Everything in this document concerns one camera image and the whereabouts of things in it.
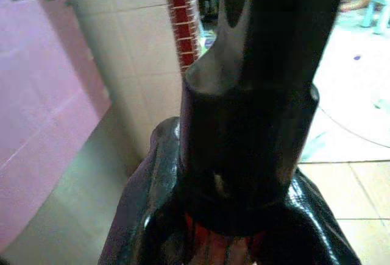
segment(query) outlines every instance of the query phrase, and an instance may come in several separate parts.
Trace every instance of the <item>cable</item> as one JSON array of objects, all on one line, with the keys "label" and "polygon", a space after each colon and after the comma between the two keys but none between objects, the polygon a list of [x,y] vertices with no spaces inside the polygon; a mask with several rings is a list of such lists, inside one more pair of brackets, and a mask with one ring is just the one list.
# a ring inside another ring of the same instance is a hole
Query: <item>cable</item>
[{"label": "cable", "polygon": [[336,123],[337,125],[339,125],[341,128],[343,128],[345,131],[348,131],[349,133],[351,133],[351,134],[353,134],[353,135],[359,137],[359,138],[362,139],[362,140],[371,142],[371,143],[376,144],[376,145],[381,146],[381,147],[390,148],[390,146],[387,146],[387,145],[384,145],[384,144],[381,144],[381,143],[377,143],[377,142],[372,141],[372,140],[370,140],[370,139],[367,139],[367,138],[365,138],[365,137],[363,137],[363,136],[360,136],[359,134],[356,134],[355,132],[349,130],[347,127],[344,127],[344,126],[341,125],[338,121],[336,121],[335,119],[333,119],[330,115],[328,115],[328,113],[327,113],[326,111],[324,111],[323,108],[321,108],[320,106],[318,106],[318,108],[319,108],[325,115],[327,115],[329,119],[331,119],[333,122],[335,122],[335,123]]}]

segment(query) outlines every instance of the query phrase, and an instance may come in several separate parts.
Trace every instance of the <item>white tile floor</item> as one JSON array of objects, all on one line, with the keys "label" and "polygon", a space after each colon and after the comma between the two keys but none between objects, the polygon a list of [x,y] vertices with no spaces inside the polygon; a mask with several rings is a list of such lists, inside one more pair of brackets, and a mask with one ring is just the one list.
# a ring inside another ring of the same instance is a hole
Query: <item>white tile floor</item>
[{"label": "white tile floor", "polygon": [[390,264],[390,161],[300,164],[363,265]]},{"label": "white tile floor", "polygon": [[314,78],[320,100],[304,162],[390,160],[390,110],[378,105],[390,102],[390,28],[362,28],[365,12],[335,21]]}]

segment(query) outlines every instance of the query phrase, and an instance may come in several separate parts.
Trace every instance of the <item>shiny black plastic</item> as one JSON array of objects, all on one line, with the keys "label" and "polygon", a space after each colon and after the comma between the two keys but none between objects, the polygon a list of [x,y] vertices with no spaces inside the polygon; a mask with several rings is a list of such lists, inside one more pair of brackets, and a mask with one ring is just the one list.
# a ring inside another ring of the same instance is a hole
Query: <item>shiny black plastic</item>
[{"label": "shiny black plastic", "polygon": [[[99,264],[183,262],[187,228],[175,192],[178,118],[162,122],[151,143],[123,191]],[[360,264],[319,190],[298,169],[266,232],[258,264]]]},{"label": "shiny black plastic", "polygon": [[210,230],[250,235],[278,213],[338,1],[220,0],[216,41],[185,73],[180,117],[178,194]]},{"label": "shiny black plastic", "polygon": [[185,73],[180,119],[154,130],[100,264],[181,265],[186,214],[224,236],[265,231],[258,264],[360,264],[296,169],[338,2],[220,1],[217,40]]}]

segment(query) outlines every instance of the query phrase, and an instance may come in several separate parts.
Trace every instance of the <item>red brick column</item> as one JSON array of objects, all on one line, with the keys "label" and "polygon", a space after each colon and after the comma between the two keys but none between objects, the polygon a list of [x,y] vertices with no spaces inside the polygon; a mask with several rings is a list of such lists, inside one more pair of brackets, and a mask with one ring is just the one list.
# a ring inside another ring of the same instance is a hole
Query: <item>red brick column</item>
[{"label": "red brick column", "polygon": [[180,71],[184,72],[199,57],[199,9],[197,0],[168,0]]}]

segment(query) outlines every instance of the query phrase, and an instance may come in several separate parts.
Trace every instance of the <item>light blue plastic stool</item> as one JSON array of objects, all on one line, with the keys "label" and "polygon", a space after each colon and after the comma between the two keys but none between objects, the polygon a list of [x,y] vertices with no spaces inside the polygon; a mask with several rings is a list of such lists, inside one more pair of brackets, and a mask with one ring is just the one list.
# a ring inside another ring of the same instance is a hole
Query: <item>light blue plastic stool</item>
[{"label": "light blue plastic stool", "polygon": [[366,16],[363,19],[361,26],[369,27],[371,26],[372,19],[374,17],[375,6],[377,4],[383,5],[382,11],[380,13],[377,26],[375,26],[374,33],[382,34],[389,21],[390,21],[390,0],[370,0],[370,4],[367,8]]}]

